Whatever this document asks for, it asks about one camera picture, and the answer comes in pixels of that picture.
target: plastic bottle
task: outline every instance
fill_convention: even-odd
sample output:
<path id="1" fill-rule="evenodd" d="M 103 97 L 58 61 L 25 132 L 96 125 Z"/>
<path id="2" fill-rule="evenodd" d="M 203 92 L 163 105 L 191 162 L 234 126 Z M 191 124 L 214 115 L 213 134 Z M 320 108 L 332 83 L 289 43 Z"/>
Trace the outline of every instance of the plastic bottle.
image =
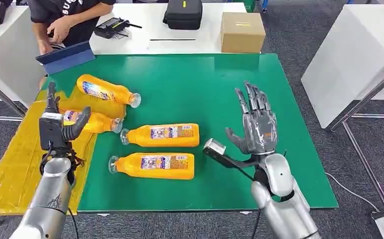
<path id="1" fill-rule="evenodd" d="M 111 100 L 119 104 L 130 105 L 136 108 L 141 103 L 141 95 L 130 92 L 126 87 L 114 85 L 92 75 L 81 75 L 76 84 L 79 90 L 87 95 L 95 96 L 103 100 Z"/>
<path id="2" fill-rule="evenodd" d="M 63 114 L 63 125 L 72 125 L 76 122 L 82 112 L 60 109 L 60 113 Z M 88 120 L 88 123 L 85 125 L 83 130 L 90 133 L 102 133 L 106 131 L 120 133 L 122 126 L 123 119 L 110 119 L 101 113 L 94 112 L 91 113 L 90 119 Z"/>
<path id="3" fill-rule="evenodd" d="M 108 162 L 110 173 L 126 173 L 131 177 L 193 179 L 194 156 L 190 153 L 133 153 L 113 156 Z"/>
<path id="4" fill-rule="evenodd" d="M 122 143 L 142 147 L 195 147 L 199 145 L 199 126 L 196 123 L 144 125 L 137 129 L 123 129 Z"/>

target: yellow plastic sheet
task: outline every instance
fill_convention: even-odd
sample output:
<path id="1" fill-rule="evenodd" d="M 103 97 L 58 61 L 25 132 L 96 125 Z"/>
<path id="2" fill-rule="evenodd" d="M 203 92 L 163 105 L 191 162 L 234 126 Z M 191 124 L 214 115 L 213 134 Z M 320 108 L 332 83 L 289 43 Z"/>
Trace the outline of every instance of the yellow plastic sheet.
<path id="1" fill-rule="evenodd" d="M 39 93 L 0 160 L 0 215 L 24 214 L 40 181 L 39 164 L 45 151 L 40 146 L 38 119 L 46 107 L 45 96 L 46 91 Z M 125 116 L 126 106 L 85 95 L 77 87 L 68 99 L 61 92 L 56 96 L 61 97 L 61 108 L 82 110 L 91 106 L 92 112 L 103 113 L 110 118 Z M 69 202 L 74 214 L 84 189 L 96 137 L 96 134 L 82 132 L 73 141 L 77 156 L 85 160 L 84 166 L 75 171 L 77 182 Z"/>

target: gray carpet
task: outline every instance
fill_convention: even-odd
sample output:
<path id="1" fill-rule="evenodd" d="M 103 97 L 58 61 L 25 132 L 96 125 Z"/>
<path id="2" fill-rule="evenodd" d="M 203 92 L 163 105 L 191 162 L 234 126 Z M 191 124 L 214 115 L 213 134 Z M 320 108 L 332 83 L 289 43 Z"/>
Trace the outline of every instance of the gray carpet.
<path id="1" fill-rule="evenodd" d="M 300 83 L 307 65 L 339 14 L 345 0 L 271 0 L 263 15 L 267 32 L 263 52 L 278 53 L 308 130 L 327 172 L 349 189 L 361 194 L 383 209 L 359 158 L 344 130 L 322 130 Z M 372 102 L 369 111 L 384 111 L 384 103 Z M 0 110 L 0 114 L 9 111 Z M 0 122 L 0 158 L 13 136 L 17 123 Z M 384 120 L 357 120 L 349 123 L 374 171 L 384 186 Z M 370 219 L 369 204 L 344 191 L 330 180 L 340 208 L 312 211 L 325 239 L 377 239 L 375 223 Z M 81 238 L 123 239 L 249 239 L 255 213 L 167 213 L 121 214 L 102 217 L 76 216 Z M 7 238 L 17 227 L 20 217 L 6 217 L 0 226 L 0 239 Z M 62 238 L 74 238 L 70 218 Z M 259 223 L 256 238 L 274 238 L 266 220 Z"/>

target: bottle label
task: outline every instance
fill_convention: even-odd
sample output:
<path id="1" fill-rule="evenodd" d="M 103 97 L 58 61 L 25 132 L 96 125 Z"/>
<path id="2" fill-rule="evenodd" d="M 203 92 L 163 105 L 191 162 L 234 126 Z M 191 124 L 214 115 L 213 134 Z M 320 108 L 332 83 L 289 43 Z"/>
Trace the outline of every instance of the bottle label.
<path id="1" fill-rule="evenodd" d="M 84 90 L 85 94 L 87 94 L 87 95 L 95 96 L 95 97 L 101 98 L 103 100 L 112 100 L 112 101 L 116 102 L 116 98 L 114 97 L 113 92 L 107 91 L 96 84 L 93 84 L 93 83 L 90 83 L 87 81 L 83 81 L 82 82 L 82 89 Z"/>
<path id="2" fill-rule="evenodd" d="M 63 115 L 63 120 L 76 122 L 79 119 L 79 117 L 81 117 L 81 114 L 82 114 L 81 112 L 66 111 L 65 114 Z"/>
<path id="3" fill-rule="evenodd" d="M 193 137 L 192 125 L 151 127 L 151 139 L 182 137 Z"/>
<path id="4" fill-rule="evenodd" d="M 146 155 L 142 157 L 142 169 L 187 169 L 187 155 Z"/>

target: robotic arm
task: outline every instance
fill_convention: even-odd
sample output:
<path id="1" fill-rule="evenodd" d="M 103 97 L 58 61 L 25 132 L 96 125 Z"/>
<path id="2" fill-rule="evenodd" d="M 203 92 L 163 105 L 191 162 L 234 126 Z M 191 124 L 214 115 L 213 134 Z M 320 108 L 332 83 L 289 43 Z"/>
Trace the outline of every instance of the robotic arm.
<path id="1" fill-rule="evenodd" d="M 11 239 L 60 238 L 76 182 L 74 172 L 83 164 L 70 141 L 80 135 L 90 118 L 91 108 L 86 107 L 74 125 L 63 126 L 53 82 L 47 91 L 47 107 L 39 120 L 41 148 L 48 151 L 40 164 L 42 178 Z"/>
<path id="2" fill-rule="evenodd" d="M 309 204 L 290 172 L 286 158 L 276 153 L 277 120 L 267 96 L 256 86 L 245 82 L 249 107 L 242 91 L 236 88 L 242 109 L 244 138 L 227 128 L 226 134 L 243 154 L 251 154 L 246 161 L 237 161 L 225 154 L 226 147 L 214 139 L 204 146 L 204 153 L 227 168 L 255 167 L 251 193 L 280 239 L 320 238 L 310 213 Z M 272 196 L 279 196 L 276 202 Z"/>

